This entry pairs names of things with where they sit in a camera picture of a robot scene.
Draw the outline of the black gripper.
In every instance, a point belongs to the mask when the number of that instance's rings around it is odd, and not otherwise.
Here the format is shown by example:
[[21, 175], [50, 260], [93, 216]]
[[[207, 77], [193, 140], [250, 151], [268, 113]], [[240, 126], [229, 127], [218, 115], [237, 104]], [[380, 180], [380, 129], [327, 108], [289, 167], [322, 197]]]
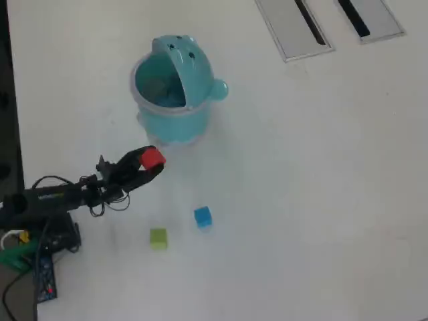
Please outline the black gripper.
[[[156, 165], [155, 147], [144, 146], [128, 152], [117, 163], [111, 163], [100, 156], [102, 197], [119, 198], [120, 192], [129, 193], [153, 181], [165, 168]], [[140, 167], [152, 167], [140, 170]]]

